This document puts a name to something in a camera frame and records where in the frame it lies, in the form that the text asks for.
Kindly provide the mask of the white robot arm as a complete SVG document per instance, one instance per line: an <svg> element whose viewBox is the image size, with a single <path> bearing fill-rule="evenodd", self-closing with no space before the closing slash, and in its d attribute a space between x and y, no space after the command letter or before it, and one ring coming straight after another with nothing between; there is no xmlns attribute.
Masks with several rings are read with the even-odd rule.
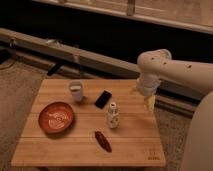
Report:
<svg viewBox="0 0 213 171"><path fill-rule="evenodd" d="M137 89L156 93L162 80L192 88L205 97L190 123L180 171L213 171L213 64L173 60L167 49L143 52L137 59Z"/></svg>

